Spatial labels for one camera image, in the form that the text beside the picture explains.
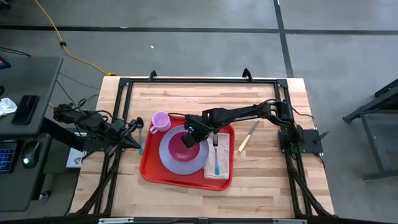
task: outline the red tray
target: red tray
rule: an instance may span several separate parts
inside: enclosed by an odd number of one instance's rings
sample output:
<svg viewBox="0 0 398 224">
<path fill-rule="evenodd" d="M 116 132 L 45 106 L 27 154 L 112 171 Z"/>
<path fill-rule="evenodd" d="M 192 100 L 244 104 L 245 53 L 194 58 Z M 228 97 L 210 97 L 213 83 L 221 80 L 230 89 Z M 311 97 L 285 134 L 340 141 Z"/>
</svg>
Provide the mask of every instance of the red tray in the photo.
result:
<svg viewBox="0 0 398 224">
<path fill-rule="evenodd" d="M 183 120 L 171 119 L 171 128 L 183 125 Z M 140 173 L 141 176 L 149 181 L 160 184 L 171 184 L 183 187 L 193 187 L 206 190 L 225 190 L 232 181 L 233 161 L 234 161 L 234 145 L 235 130 L 232 125 L 220 130 L 221 133 L 229 134 L 229 178 L 228 180 L 211 180 L 205 179 L 204 168 L 190 175 L 178 175 L 170 172 L 163 166 L 159 157 L 159 146 L 163 136 L 166 133 L 157 132 L 152 134 L 148 131 L 148 137 L 145 144 L 144 155 L 141 159 Z"/>
</svg>

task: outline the wooden table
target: wooden table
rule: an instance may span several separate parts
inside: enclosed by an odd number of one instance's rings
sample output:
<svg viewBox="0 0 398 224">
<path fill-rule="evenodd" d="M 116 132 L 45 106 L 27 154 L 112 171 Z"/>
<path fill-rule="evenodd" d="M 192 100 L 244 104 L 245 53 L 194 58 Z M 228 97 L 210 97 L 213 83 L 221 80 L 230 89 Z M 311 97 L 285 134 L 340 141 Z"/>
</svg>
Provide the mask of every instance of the wooden table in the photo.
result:
<svg viewBox="0 0 398 224">
<path fill-rule="evenodd" d="M 105 77 L 99 94 L 97 110 L 112 113 L 120 77 Z M 299 113 L 311 114 L 304 80 L 288 79 L 292 106 Z M 124 92 L 121 100 L 123 112 Z M 150 119 L 156 111 L 201 114 L 201 111 L 253 105 L 275 98 L 274 87 L 267 84 L 204 84 L 204 83 L 135 83 L 129 109 L 130 121 L 144 119 L 142 132 L 145 142 Z M 307 116 L 295 114 L 297 124 L 313 127 Z M 277 131 L 268 120 L 260 124 L 242 154 L 235 153 L 233 181 L 224 191 L 191 189 L 145 181 L 140 173 L 138 150 L 123 153 L 112 216 L 119 217 L 228 217 L 228 218 L 292 218 L 294 212 L 284 155 L 279 151 Z M 233 123 L 236 131 L 235 150 L 247 136 L 254 120 Z M 133 133 L 138 139 L 138 131 Z M 88 157 L 81 168 L 71 212 L 78 210 L 94 192 L 100 179 L 103 153 Z M 308 187 L 327 211 L 333 213 L 325 171 L 319 158 L 303 155 Z M 302 192 L 298 190 L 303 212 Z"/>
</svg>

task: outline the purple plate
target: purple plate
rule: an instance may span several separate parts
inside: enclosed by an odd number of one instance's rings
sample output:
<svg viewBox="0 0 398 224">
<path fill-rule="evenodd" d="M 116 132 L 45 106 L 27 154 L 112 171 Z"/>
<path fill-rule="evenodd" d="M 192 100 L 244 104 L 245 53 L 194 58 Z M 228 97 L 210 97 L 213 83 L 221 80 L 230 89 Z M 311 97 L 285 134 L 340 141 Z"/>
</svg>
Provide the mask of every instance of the purple plate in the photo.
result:
<svg viewBox="0 0 398 224">
<path fill-rule="evenodd" d="M 173 159 L 173 157 L 170 155 L 169 142 L 175 134 L 186 132 L 188 131 L 185 130 L 183 126 L 177 126 L 168 131 L 160 142 L 160 160 L 162 161 L 163 165 L 174 174 L 193 174 L 194 172 L 200 170 L 206 164 L 207 157 L 209 156 L 209 145 L 207 141 L 202 141 L 201 143 L 199 143 L 199 153 L 194 159 L 188 162 L 179 162 Z"/>
</svg>

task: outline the fork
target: fork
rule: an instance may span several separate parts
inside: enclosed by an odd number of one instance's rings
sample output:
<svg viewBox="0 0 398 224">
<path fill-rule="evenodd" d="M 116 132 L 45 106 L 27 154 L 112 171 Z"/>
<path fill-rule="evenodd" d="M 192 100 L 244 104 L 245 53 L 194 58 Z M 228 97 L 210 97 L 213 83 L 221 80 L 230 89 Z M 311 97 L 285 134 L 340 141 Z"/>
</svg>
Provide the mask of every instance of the fork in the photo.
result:
<svg viewBox="0 0 398 224">
<path fill-rule="evenodd" d="M 218 168 L 218 159 L 217 159 L 217 146 L 218 146 L 218 135 L 217 134 L 213 135 L 213 146 L 216 151 L 216 175 L 219 175 L 220 170 Z"/>
<path fill-rule="evenodd" d="M 140 156 L 143 155 L 143 153 L 144 153 L 144 149 L 142 148 L 142 135 L 141 135 L 142 127 L 144 127 L 144 121 L 142 120 L 141 117 L 138 117 L 137 118 L 137 128 L 139 130 L 139 145 L 140 145 L 139 155 Z"/>
</svg>

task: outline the keyboard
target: keyboard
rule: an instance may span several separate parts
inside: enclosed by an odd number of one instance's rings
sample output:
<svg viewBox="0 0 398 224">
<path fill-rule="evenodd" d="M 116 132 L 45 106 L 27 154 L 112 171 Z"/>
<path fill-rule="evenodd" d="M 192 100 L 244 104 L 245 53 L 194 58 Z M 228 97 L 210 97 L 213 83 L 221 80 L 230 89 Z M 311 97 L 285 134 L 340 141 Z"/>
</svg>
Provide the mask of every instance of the keyboard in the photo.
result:
<svg viewBox="0 0 398 224">
<path fill-rule="evenodd" d="M 0 174 L 11 173 L 14 167 L 17 141 L 0 140 Z"/>
</svg>

